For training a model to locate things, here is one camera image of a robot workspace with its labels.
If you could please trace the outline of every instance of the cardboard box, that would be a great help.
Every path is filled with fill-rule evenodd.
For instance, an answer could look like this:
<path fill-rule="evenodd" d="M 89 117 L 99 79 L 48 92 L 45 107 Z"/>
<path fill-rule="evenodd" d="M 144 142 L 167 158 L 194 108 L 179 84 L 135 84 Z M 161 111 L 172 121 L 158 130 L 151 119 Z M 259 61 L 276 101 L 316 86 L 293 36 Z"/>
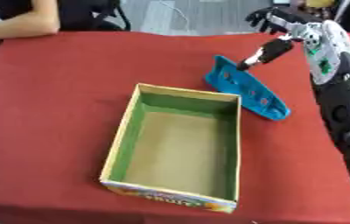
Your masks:
<path fill-rule="evenodd" d="M 231 213 L 240 96 L 138 84 L 100 181 L 115 193 Z"/>

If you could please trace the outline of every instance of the blue plastic boat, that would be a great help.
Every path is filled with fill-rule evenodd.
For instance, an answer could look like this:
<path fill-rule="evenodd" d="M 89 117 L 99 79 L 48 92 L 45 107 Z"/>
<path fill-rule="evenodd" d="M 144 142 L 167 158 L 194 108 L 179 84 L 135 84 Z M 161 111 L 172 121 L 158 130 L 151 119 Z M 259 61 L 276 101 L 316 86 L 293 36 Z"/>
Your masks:
<path fill-rule="evenodd" d="M 237 70 L 236 64 L 223 56 L 215 56 L 213 71 L 205 79 L 219 92 L 241 95 L 241 105 L 260 116 L 278 121 L 291 113 L 285 103 L 256 77 Z"/>

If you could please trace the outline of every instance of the gray floor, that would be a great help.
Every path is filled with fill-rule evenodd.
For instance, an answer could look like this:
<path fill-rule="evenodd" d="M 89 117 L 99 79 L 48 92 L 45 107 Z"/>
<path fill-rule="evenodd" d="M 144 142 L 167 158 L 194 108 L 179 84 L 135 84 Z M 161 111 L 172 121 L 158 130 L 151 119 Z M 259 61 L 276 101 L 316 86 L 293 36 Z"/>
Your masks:
<path fill-rule="evenodd" d="M 123 0 L 133 31 L 163 35 L 254 32 L 244 18 L 269 6 L 271 0 Z"/>

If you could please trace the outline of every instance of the table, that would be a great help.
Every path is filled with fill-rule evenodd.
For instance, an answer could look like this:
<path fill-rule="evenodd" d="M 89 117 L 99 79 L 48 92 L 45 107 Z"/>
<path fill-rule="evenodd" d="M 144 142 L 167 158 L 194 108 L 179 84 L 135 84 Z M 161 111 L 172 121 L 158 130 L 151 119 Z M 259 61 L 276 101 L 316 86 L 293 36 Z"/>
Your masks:
<path fill-rule="evenodd" d="M 209 90 L 203 75 L 215 54 L 241 60 L 270 38 L 77 32 L 6 41 L 0 222 L 350 223 L 350 178 L 319 118 L 299 46 L 252 70 L 292 114 L 272 122 L 242 111 L 233 214 L 115 195 L 98 182 L 136 83 Z"/>

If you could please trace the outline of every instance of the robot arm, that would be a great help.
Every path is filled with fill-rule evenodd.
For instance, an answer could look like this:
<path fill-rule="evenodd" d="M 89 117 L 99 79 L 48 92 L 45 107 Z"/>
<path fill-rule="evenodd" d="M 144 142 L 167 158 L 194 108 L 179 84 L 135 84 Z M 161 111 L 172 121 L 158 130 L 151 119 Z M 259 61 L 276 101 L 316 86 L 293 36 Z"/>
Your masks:
<path fill-rule="evenodd" d="M 292 40 L 303 43 L 310 66 L 311 84 L 322 119 L 335 146 L 342 153 L 350 173 L 350 38 L 339 24 L 320 21 L 290 8 L 268 8 L 251 13 L 252 26 L 262 22 L 260 31 L 284 32 L 275 45 L 263 45 L 256 55 L 242 61 L 245 70 L 258 62 L 268 63 L 288 52 Z"/>

